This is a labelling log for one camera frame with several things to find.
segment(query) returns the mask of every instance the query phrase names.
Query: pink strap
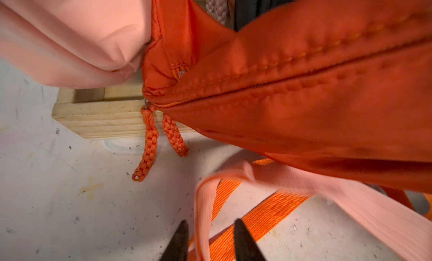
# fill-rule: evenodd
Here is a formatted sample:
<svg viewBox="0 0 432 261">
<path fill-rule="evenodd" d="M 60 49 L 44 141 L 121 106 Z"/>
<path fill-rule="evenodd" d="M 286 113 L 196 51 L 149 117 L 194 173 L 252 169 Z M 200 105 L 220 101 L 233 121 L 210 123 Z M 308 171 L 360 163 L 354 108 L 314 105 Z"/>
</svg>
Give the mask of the pink strap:
<svg viewBox="0 0 432 261">
<path fill-rule="evenodd" d="M 432 222 L 395 200 L 356 181 L 310 173 L 279 163 L 259 166 L 246 161 L 207 177 L 194 197 L 195 251 L 210 261 L 209 234 L 216 188 L 234 178 L 257 186 L 316 193 L 332 199 L 353 219 L 409 261 L 432 258 Z"/>
</svg>

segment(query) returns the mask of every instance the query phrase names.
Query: floor stain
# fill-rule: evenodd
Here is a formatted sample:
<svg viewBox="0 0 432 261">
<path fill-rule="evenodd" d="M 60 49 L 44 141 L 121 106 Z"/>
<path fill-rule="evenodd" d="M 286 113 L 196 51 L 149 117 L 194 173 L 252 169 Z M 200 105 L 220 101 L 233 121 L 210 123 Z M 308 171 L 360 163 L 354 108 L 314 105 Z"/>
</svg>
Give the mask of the floor stain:
<svg viewBox="0 0 432 261">
<path fill-rule="evenodd" d="M 80 193 L 88 193 L 87 199 L 93 200 L 95 197 L 94 190 L 104 187 L 103 183 L 93 185 L 93 178 L 89 178 L 89 186 L 88 187 L 82 187 L 79 191 Z"/>
<path fill-rule="evenodd" d="M 1 133 L 2 131 L 8 130 L 8 129 L 10 129 L 10 127 L 0 128 L 0 133 Z"/>
</svg>

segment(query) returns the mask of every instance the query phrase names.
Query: concrete floor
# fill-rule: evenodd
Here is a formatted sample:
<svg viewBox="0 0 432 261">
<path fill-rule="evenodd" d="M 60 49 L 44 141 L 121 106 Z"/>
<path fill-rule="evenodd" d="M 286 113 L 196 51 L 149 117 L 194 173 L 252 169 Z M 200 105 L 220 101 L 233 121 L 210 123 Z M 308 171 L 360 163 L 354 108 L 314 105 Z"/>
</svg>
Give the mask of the concrete floor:
<svg viewBox="0 0 432 261">
<path fill-rule="evenodd" d="M 196 183 L 227 159 L 256 157 L 189 133 L 184 138 L 191 153 L 179 158 L 160 136 L 150 174 L 133 182 L 143 139 L 82 139 L 51 118 L 57 92 L 0 61 L 0 260 L 156 261 L 181 220 L 193 226 Z M 211 235 L 270 194 L 241 185 Z M 269 261 L 399 260 L 320 197 L 302 204 L 258 245 Z"/>
</svg>

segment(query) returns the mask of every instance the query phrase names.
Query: wooden board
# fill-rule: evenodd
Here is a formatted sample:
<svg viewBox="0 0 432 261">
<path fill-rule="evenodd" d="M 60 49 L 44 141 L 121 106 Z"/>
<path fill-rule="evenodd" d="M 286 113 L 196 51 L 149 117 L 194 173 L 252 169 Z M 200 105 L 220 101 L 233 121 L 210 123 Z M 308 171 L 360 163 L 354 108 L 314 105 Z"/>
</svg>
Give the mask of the wooden board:
<svg viewBox="0 0 432 261">
<path fill-rule="evenodd" d="M 85 139 L 144 136 L 141 107 L 142 75 L 137 73 L 121 85 L 105 89 L 60 89 L 52 118 Z M 162 128 L 163 113 L 154 113 L 156 128 Z M 180 132 L 193 129 L 177 123 Z"/>
</svg>

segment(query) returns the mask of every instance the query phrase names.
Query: orange webbing strap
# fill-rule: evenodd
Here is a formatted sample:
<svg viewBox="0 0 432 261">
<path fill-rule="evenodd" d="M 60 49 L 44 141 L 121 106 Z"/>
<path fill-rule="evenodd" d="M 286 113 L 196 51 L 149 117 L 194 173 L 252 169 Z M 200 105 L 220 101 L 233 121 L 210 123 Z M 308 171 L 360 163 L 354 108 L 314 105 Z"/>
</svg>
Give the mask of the orange webbing strap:
<svg viewBox="0 0 432 261">
<path fill-rule="evenodd" d="M 141 108 L 143 121 L 146 125 L 146 144 L 143 158 L 133 173 L 133 181 L 143 181 L 155 161 L 159 132 L 155 127 L 154 111 L 156 111 L 156 108 L 153 105 L 149 106 L 147 109 L 145 109 L 145 106 Z"/>
<path fill-rule="evenodd" d="M 264 166 L 272 162 L 273 160 L 271 159 L 261 159 L 254 161 L 254 164 Z M 216 190 L 212 221 L 216 218 L 231 193 L 233 193 L 240 184 L 241 181 L 237 179 L 224 179 L 221 181 Z M 249 229 L 254 240 L 258 241 L 308 199 L 309 196 L 310 195 L 298 195 L 277 191 L 247 213 L 242 218 L 243 222 Z M 212 261 L 231 261 L 235 259 L 233 232 L 234 226 L 231 225 L 211 243 L 210 256 Z M 189 246 L 191 246 L 193 242 L 194 238 L 192 236 L 189 241 Z M 194 251 L 190 252 L 190 261 L 196 258 L 194 253 Z"/>
<path fill-rule="evenodd" d="M 432 221 L 432 194 L 423 193 L 426 200 L 429 202 L 429 212 L 424 215 L 426 219 Z"/>
<path fill-rule="evenodd" d="M 253 163 L 261 166 L 265 166 L 272 162 L 273 160 L 271 159 L 260 159 L 254 161 Z M 231 193 L 234 192 L 234 190 L 237 189 L 237 187 L 240 186 L 240 184 L 241 181 L 238 179 L 224 179 L 220 182 L 220 184 L 217 186 L 216 198 L 213 203 L 212 221 L 219 214 L 220 210 L 222 209 L 228 197 L 230 197 Z M 192 246 L 193 242 L 194 242 L 194 238 L 192 236 L 191 239 L 189 240 L 189 247 Z"/>
<path fill-rule="evenodd" d="M 387 188 L 384 186 L 381 186 L 381 189 L 383 189 L 383 191 L 385 191 L 385 193 L 387 194 L 388 197 L 390 197 L 391 199 L 403 204 L 404 206 L 412 209 L 415 211 L 413 204 L 411 204 L 411 201 L 408 199 L 407 194 L 405 193 L 405 191 L 403 190 L 398 190 L 398 189 L 392 189 L 392 188 Z"/>
<path fill-rule="evenodd" d="M 189 149 L 181 137 L 175 120 L 171 119 L 168 115 L 163 114 L 162 126 L 166 137 L 168 137 L 168 140 L 175 152 L 180 157 L 186 157 L 189 153 Z"/>
<path fill-rule="evenodd" d="M 309 195 L 277 191 L 246 214 L 242 220 L 254 241 L 258 241 L 308 198 Z M 231 225 L 210 245 L 212 261 L 235 259 L 233 232 L 234 225 Z"/>
</svg>

